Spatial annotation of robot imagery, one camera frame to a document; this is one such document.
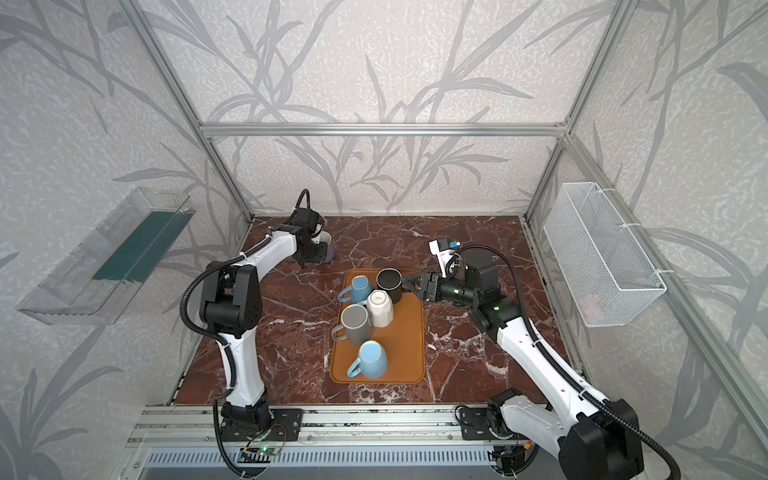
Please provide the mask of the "black mug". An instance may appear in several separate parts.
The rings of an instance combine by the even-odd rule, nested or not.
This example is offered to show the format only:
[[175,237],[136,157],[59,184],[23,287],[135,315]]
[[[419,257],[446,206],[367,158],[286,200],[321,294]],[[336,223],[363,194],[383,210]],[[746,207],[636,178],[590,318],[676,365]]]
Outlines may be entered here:
[[384,268],[376,275],[379,290],[384,291],[393,304],[400,302],[404,295],[412,294],[408,286],[403,285],[403,275],[395,268]]

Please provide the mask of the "lavender purple mug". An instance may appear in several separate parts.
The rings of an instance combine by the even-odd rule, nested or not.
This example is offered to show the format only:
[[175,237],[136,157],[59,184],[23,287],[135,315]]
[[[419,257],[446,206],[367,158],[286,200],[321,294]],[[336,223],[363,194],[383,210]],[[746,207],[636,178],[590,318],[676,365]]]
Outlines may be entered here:
[[320,252],[323,254],[322,262],[323,263],[331,262],[335,255],[335,247],[332,243],[331,234],[326,231],[323,231],[320,233],[317,239],[318,239],[318,246],[320,248]]

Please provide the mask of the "small blue mug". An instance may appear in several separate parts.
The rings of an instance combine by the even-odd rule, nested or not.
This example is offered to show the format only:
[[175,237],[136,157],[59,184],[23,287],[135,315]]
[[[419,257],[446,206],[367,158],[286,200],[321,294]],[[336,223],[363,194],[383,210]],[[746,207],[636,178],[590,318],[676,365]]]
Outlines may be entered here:
[[357,275],[339,293],[338,301],[340,303],[365,304],[373,290],[374,288],[365,275]]

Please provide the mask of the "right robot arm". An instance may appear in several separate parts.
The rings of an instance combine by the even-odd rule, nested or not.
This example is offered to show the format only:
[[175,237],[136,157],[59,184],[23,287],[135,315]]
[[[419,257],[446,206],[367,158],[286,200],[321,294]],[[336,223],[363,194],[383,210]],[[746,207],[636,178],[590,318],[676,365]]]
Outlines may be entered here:
[[635,410],[577,374],[539,333],[520,280],[513,281],[514,298],[502,293],[496,263],[512,264],[502,252],[447,238],[429,248],[438,270],[405,277],[404,290],[426,303],[466,308],[478,330],[523,368],[548,402],[541,407],[515,389],[492,397],[487,416],[497,437],[526,437],[555,457],[568,479],[632,479],[644,470],[644,448],[664,461],[669,478],[681,478],[678,462],[641,430]]

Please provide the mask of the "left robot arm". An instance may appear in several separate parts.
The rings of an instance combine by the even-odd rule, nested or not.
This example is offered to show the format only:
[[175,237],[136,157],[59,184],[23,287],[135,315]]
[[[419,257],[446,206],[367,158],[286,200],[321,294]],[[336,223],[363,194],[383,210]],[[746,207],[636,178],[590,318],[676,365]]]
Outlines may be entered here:
[[301,266],[327,261],[329,244],[319,240],[325,219],[308,206],[237,256],[212,262],[186,288],[179,314],[191,331],[215,341],[227,387],[214,412],[228,422],[262,434],[273,424],[266,387],[258,369],[255,329],[263,314],[261,280],[286,259]]

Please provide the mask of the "white faceted mug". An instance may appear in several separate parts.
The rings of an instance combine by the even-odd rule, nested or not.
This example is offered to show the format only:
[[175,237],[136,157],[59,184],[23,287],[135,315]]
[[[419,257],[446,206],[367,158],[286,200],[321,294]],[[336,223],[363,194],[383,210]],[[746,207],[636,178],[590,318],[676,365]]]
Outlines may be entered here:
[[366,306],[373,327],[386,328],[393,322],[394,305],[386,291],[374,290],[368,296]]

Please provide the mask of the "grey mug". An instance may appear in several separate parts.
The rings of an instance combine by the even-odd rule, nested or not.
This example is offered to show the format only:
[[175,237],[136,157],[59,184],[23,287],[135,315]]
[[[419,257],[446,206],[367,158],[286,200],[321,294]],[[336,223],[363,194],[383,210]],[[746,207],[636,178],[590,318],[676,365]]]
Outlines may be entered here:
[[359,304],[347,306],[341,312],[339,324],[331,331],[331,337],[335,342],[348,341],[356,346],[361,346],[370,340],[372,335],[373,327],[368,309]]

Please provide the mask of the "large light blue mug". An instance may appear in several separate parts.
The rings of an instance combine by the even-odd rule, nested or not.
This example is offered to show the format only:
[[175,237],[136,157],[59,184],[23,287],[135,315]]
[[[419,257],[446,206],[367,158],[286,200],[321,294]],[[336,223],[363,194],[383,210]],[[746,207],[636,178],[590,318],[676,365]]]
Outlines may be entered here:
[[375,340],[368,340],[360,346],[356,359],[347,370],[347,376],[364,376],[376,380],[381,378],[387,369],[388,357],[384,347]]

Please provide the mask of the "orange brown tray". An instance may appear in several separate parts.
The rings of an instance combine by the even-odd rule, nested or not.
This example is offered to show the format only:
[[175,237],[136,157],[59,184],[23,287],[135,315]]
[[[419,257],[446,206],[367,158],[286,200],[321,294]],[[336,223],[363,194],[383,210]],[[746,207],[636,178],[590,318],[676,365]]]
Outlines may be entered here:
[[[346,274],[344,288],[350,284],[353,277],[365,275],[374,290],[379,290],[376,283],[378,272],[377,269],[352,269]],[[353,303],[342,303],[340,315],[350,305]],[[400,302],[393,305],[393,322],[386,328],[372,326],[373,335],[370,339],[379,342],[386,351],[388,357],[386,373],[376,380],[364,376],[349,378],[347,370],[356,359],[360,346],[353,345],[348,341],[334,341],[335,346],[330,365],[330,376],[334,381],[338,383],[409,384],[422,380],[425,374],[423,304],[414,294],[407,294],[403,296]]]

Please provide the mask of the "clear plastic wall bin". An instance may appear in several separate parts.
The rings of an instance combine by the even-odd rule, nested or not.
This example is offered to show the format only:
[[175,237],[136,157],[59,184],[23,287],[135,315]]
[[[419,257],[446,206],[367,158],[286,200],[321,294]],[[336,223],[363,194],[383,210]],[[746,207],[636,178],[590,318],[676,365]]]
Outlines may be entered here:
[[196,213],[184,193],[137,187],[19,304],[46,325],[112,325]]

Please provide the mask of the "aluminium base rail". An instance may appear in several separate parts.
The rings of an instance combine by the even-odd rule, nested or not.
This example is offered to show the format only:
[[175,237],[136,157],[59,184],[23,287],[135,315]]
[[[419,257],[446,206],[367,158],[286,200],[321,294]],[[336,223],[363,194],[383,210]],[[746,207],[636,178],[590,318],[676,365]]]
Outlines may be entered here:
[[[269,440],[289,447],[363,445],[504,445],[525,443],[523,434],[496,437],[485,414],[452,404],[326,404],[277,406],[280,425]],[[147,407],[126,445],[213,446],[214,422],[209,405]]]

